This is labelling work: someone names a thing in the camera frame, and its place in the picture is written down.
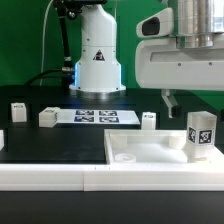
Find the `black cable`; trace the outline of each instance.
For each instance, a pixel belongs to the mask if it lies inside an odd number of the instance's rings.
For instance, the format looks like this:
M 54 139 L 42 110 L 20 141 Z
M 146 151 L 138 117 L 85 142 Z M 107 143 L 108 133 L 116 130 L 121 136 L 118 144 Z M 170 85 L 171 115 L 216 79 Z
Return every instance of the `black cable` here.
M 62 70 L 61 69 L 47 70 L 45 72 L 40 73 L 39 75 L 34 76 L 32 79 L 28 80 L 24 85 L 30 86 L 35 80 L 44 78 L 45 75 L 50 74 L 50 73 L 55 73 L 55 72 L 62 72 Z

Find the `white platform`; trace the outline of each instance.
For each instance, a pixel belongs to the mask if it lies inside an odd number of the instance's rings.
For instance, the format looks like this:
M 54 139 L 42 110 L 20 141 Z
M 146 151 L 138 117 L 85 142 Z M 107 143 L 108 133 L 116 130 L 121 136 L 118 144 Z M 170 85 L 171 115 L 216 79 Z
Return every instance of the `white platform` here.
M 207 161 L 187 163 L 182 150 L 172 150 L 166 146 L 169 135 L 173 132 L 106 130 L 105 148 L 108 165 L 2 164 L 0 190 L 223 191 L 223 154 L 214 148 Z M 138 147 L 138 143 L 143 143 L 143 146 Z M 132 154 L 136 157 L 136 162 L 116 162 L 114 158 L 117 153 Z

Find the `white machine housing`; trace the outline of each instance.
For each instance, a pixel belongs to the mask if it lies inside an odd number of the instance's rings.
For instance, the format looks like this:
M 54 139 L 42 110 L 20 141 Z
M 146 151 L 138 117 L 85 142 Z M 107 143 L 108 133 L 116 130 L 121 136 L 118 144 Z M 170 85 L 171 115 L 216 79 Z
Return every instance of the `white machine housing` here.
M 101 5 L 85 6 L 82 16 L 82 56 L 75 65 L 71 93 L 105 99 L 125 91 L 116 59 L 117 24 Z
M 145 36 L 142 33 L 142 27 L 146 20 L 140 22 L 137 25 L 137 35 L 139 37 L 157 37 L 150 40 L 144 40 L 137 47 L 136 79 L 138 84 L 143 88 L 223 90 L 223 3 L 220 2 L 220 7 L 222 6 L 221 9 L 218 7 L 214 8 L 216 11 L 222 10 L 221 16 L 218 18 L 219 20 L 210 17 L 208 18 L 208 21 L 213 21 L 213 30 L 215 30 L 215 28 L 217 27 L 220 28 L 221 26 L 219 32 L 209 31 L 209 33 L 205 35 L 205 33 L 203 33 L 204 31 L 202 32 L 199 29 L 196 30 L 197 26 L 199 28 L 204 28 L 204 26 L 200 26 L 200 24 L 197 24 L 196 21 L 204 21 L 205 16 L 204 14 L 193 15 L 193 13 L 198 12 L 194 8 L 197 6 L 196 4 L 194 4 L 195 1 L 175 0 L 175 2 L 176 4 L 179 4 L 179 8 L 176 6 L 176 8 L 179 10 L 178 15 L 175 14 L 173 8 L 166 8 L 147 19 L 150 20 L 151 18 L 156 17 L 160 21 L 160 30 L 156 35 Z M 208 15 L 211 15 L 212 13 L 214 13 L 213 8 L 211 8 L 211 12 L 208 13 Z M 177 21 L 175 21 L 175 18 L 177 18 L 179 22 L 176 27 L 175 23 Z M 189 24 L 185 24 L 184 19 L 186 19 L 186 23 L 188 23 L 188 20 L 192 21 L 192 24 L 190 24 L 192 26 L 190 26 Z M 197 31 L 197 33 L 191 32 L 190 29 L 188 30 L 188 34 L 181 33 L 183 28 L 188 27 L 188 25 L 190 28 L 195 27 L 195 30 L 193 31 Z M 185 41 L 185 47 L 182 48 L 180 45 L 178 47 L 178 40 L 181 40 L 183 38 Z M 204 42 L 209 47 L 198 47 Z
M 200 49 L 177 49 L 174 37 L 142 41 L 135 66 L 142 88 L 223 90 L 224 35 Z

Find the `green wall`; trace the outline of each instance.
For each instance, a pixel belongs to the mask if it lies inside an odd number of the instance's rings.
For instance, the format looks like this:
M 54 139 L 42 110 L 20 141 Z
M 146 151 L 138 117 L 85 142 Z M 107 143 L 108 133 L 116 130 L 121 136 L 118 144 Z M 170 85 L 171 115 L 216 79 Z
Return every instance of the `green wall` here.
M 41 39 L 44 13 L 50 0 L 1 0 L 0 14 L 0 85 L 24 84 L 40 72 Z M 105 10 L 114 15 L 115 2 L 109 0 Z M 155 14 L 164 6 L 157 0 L 118 0 L 117 59 L 122 64 L 122 83 L 137 88 L 135 80 L 135 50 L 141 41 L 136 36 L 136 24 Z M 69 42 L 73 60 L 80 57 L 80 18 L 68 21 Z M 61 34 L 57 14 L 52 7 L 46 31 L 45 70 L 63 65 Z M 222 93 L 202 93 L 203 99 L 222 108 Z

